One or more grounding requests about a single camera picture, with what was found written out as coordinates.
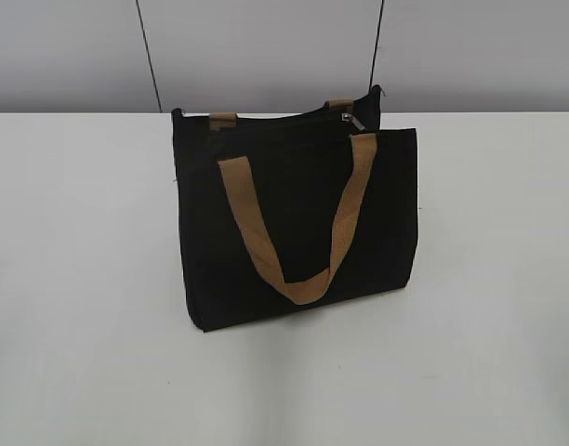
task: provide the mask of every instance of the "tote bag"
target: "tote bag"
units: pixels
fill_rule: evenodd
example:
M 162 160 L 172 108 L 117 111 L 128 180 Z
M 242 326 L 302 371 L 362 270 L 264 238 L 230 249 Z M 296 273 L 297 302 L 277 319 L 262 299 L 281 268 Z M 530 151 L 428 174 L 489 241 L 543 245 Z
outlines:
M 188 310 L 205 331 L 408 282 L 416 131 L 302 126 L 225 133 L 195 168 L 176 155 Z

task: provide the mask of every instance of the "zipper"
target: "zipper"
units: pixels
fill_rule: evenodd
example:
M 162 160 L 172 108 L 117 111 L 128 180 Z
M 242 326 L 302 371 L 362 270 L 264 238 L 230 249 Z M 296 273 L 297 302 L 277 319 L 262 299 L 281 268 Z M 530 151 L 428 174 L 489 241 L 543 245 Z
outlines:
M 345 123 L 352 123 L 355 127 L 357 127 L 357 130 L 365 130 L 365 126 L 350 113 L 342 113 L 342 121 Z

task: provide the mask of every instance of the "bag handle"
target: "bag handle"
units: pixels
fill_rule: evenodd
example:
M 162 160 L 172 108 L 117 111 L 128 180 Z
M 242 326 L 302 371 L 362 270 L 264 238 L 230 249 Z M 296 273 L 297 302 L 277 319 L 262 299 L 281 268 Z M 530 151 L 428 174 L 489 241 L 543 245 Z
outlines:
M 247 157 L 218 162 L 229 205 L 256 271 L 276 291 L 297 305 L 310 304 L 325 294 L 354 238 L 365 188 L 377 153 L 377 138 L 375 134 L 354 135 L 350 138 L 353 168 L 340 196 L 332 225 L 330 265 L 303 282 L 285 282 L 276 250 L 259 208 Z
M 352 114 L 352 99 L 330 99 L 326 102 L 328 110 L 342 110 L 348 114 Z M 237 126 L 237 113 L 222 112 L 210 113 L 208 115 L 208 127 L 212 131 L 219 131 L 221 128 L 230 128 Z
M 328 110 L 341 109 L 348 114 L 352 114 L 353 103 L 354 101 L 352 99 L 330 99 L 326 102 L 326 104 L 328 104 Z
M 235 126 L 237 126 L 237 113 L 210 113 L 208 115 L 208 128 L 212 131 Z

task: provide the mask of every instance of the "white wall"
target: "white wall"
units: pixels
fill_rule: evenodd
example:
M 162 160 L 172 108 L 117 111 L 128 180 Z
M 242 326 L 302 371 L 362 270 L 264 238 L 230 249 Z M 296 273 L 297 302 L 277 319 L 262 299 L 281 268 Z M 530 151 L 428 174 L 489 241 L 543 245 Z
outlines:
M 140 0 L 165 111 L 368 85 L 380 0 Z M 384 111 L 569 111 L 569 0 L 386 0 Z M 0 111 L 156 112 L 135 0 L 0 0 Z
M 0 112 L 153 112 L 132 0 L 0 0 Z
M 569 0 L 386 0 L 391 112 L 569 111 Z

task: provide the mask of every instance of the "tan handle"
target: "tan handle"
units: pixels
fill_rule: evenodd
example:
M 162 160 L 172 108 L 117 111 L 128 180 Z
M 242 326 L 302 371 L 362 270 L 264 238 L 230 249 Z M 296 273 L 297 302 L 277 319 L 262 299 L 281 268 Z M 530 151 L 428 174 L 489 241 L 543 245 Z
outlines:
M 237 113 L 210 113 L 208 120 L 208 127 L 213 131 L 235 127 L 237 126 Z
M 247 157 L 219 161 L 222 181 L 245 248 L 260 277 L 295 304 L 310 304 L 321 298 L 334 279 L 351 247 L 357 219 L 377 152 L 375 134 L 351 137 L 352 174 L 347 182 L 332 225 L 330 266 L 303 282 L 285 282 L 276 250 L 259 209 L 258 196 Z
M 352 99 L 330 99 L 326 104 L 328 104 L 328 110 L 342 110 L 346 113 L 352 114 Z

